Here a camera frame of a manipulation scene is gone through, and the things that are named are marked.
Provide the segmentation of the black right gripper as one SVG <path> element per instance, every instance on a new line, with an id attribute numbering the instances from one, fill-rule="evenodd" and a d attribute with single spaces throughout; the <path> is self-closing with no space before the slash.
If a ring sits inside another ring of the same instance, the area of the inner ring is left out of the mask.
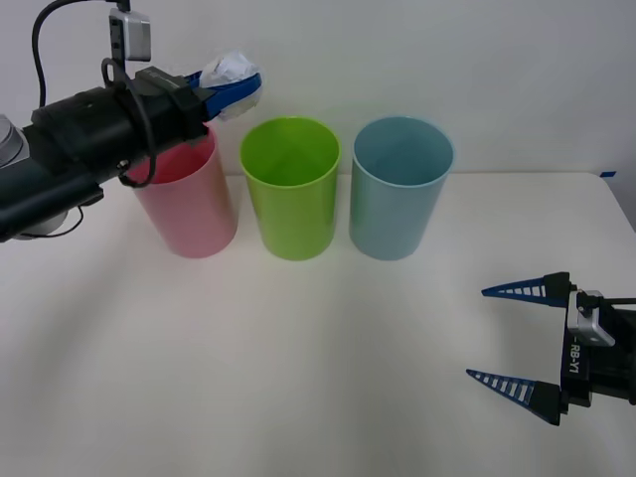
<path id="1" fill-rule="evenodd" d="M 561 271 L 485 288 L 484 297 L 503 298 L 566 308 L 572 292 L 568 272 Z M 564 327 L 560 387 L 542 381 L 502 376 L 466 369 L 466 374 L 497 395 L 517 404 L 542 421 L 560 425 L 561 409 L 571 404 L 590 407 L 593 394 L 635 404 L 635 311 L 601 308 L 609 319 L 613 347 L 582 344 Z"/>

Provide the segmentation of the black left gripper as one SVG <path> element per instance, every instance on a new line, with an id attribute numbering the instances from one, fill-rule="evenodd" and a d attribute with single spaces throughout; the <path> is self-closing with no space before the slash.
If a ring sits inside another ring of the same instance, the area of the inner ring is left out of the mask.
<path id="1" fill-rule="evenodd" d="M 202 71 L 173 76 L 156 67 L 138 71 L 131 80 L 142 101 L 157 150 L 207 135 L 204 122 L 228 114 L 234 106 L 243 106 L 262 87 L 260 73 L 246 79 L 231 80 L 203 87 Z"/>

